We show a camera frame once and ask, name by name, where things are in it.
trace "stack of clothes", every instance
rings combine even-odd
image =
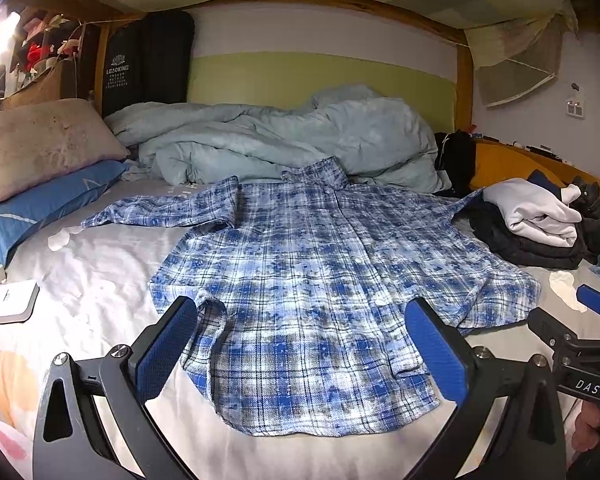
[[[535,170],[485,188],[464,210],[477,238],[520,266],[575,269],[600,255],[600,187],[560,188]]]

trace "white wall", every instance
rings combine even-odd
[[[456,81],[456,47],[419,28],[355,10],[243,3],[191,9],[193,56],[312,52],[421,70]]]
[[[600,178],[600,35],[565,33],[558,77],[519,101],[485,108],[474,85],[477,132],[503,142],[544,144],[577,168]],[[566,114],[571,83],[586,94],[583,120]]]

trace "pink pillow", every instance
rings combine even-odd
[[[90,103],[62,99],[0,112],[0,202],[126,148]]]

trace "blue gripper pad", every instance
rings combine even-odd
[[[404,322],[442,396],[462,404],[468,393],[464,365],[417,300],[404,309]]]
[[[162,315],[168,315],[170,319],[136,365],[136,397],[142,403],[155,399],[160,394],[196,329],[198,309],[194,301],[184,298],[176,312],[170,312],[177,307],[177,302],[178,300]]]
[[[581,285],[576,291],[576,298],[580,303],[600,314],[600,292],[589,285]]]

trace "human hand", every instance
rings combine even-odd
[[[596,428],[600,427],[600,409],[595,404],[582,401],[582,410],[576,418],[571,447],[579,452],[593,449],[600,441]]]

